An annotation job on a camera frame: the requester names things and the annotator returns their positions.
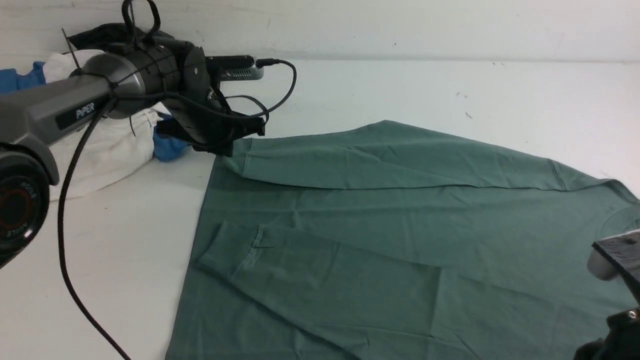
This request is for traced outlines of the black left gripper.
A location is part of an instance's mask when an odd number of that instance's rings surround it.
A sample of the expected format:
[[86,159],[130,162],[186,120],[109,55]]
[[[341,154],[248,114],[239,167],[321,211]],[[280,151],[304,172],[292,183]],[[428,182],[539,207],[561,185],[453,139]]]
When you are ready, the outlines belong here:
[[228,117],[211,90],[204,51],[191,42],[167,44],[174,55],[177,84],[162,104],[171,120],[163,121],[162,136],[192,146],[196,152],[231,157],[234,139],[266,135],[266,116],[233,112]]

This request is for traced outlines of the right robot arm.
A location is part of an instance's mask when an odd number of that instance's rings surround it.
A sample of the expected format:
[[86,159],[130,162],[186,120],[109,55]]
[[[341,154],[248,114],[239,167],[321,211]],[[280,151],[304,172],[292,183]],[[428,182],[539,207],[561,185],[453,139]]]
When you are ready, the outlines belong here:
[[638,360],[639,316],[639,308],[635,308],[608,317],[608,335],[580,346],[574,353],[574,360]]

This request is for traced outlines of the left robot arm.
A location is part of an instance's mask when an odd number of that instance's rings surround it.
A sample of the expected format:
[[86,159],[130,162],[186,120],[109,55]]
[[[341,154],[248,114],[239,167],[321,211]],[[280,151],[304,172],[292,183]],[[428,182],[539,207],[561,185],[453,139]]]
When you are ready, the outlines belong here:
[[224,109],[215,98],[204,51],[188,41],[114,43],[68,79],[3,95],[1,115],[1,264],[41,229],[50,186],[60,181],[50,146],[92,121],[120,120],[156,103],[172,115],[158,134],[197,151],[228,156],[233,143],[265,134],[262,115]]

